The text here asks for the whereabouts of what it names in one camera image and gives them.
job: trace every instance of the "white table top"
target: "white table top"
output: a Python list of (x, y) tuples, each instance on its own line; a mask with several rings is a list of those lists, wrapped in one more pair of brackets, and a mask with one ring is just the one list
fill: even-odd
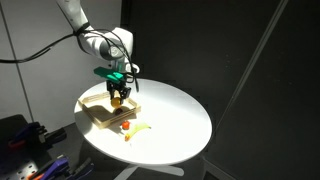
[[(197, 155), (209, 142), (212, 124), (206, 110), (187, 93), (164, 83), (138, 79), (130, 98), (141, 105), (134, 124), (146, 122), (151, 129), (137, 132), (128, 142), (120, 132), (121, 122), (98, 129), (76, 103), (75, 120), (86, 140), (102, 153), (131, 164), (171, 165)], [(107, 92), (106, 83), (88, 89), (80, 98)]]

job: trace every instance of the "wooden tray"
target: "wooden tray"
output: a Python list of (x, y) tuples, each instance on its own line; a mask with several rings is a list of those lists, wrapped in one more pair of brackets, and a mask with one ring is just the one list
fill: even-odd
[(123, 112), (119, 115), (115, 115), (114, 112), (116, 109), (110, 104), (109, 92), (89, 96), (82, 100), (78, 99), (78, 104), (99, 129), (106, 128), (113, 122), (123, 120), (124, 118), (141, 111), (141, 106), (139, 104), (131, 98), (127, 98), (123, 101), (121, 106)]

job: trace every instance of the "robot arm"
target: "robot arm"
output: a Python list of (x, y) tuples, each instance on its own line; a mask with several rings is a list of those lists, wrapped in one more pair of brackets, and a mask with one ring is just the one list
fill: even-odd
[[(123, 54), (124, 48), (127, 50), (128, 55), (131, 56), (133, 46), (132, 33), (121, 28), (115, 28), (112, 32), (102, 33), (94, 30), (86, 15), (84, 14), (80, 0), (56, 0), (61, 11), (65, 15), (69, 24), (73, 28), (74, 32), (79, 32), (78, 43), (80, 48), (99, 59), (110, 61), (110, 69), (126, 73), (131, 72), (131, 66), (129, 60), (125, 54)], [(107, 42), (105, 38), (110, 39), (113, 43)], [(133, 64), (134, 71), (139, 72), (139, 67)]]

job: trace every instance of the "banana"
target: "banana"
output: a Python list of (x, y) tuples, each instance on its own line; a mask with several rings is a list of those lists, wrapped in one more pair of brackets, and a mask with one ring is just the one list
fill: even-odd
[(134, 127), (130, 129), (128, 133), (124, 136), (124, 140), (129, 141), (135, 133), (146, 128), (151, 128), (151, 127), (145, 122), (134, 125)]

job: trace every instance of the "green gripper part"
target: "green gripper part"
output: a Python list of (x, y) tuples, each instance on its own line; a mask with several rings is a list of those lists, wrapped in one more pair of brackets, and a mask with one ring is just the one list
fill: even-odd
[(123, 75), (119, 72), (113, 71), (111, 69), (106, 69), (104, 67), (98, 67), (93, 70), (93, 72), (103, 78), (106, 78), (114, 83), (120, 84), (124, 81)]

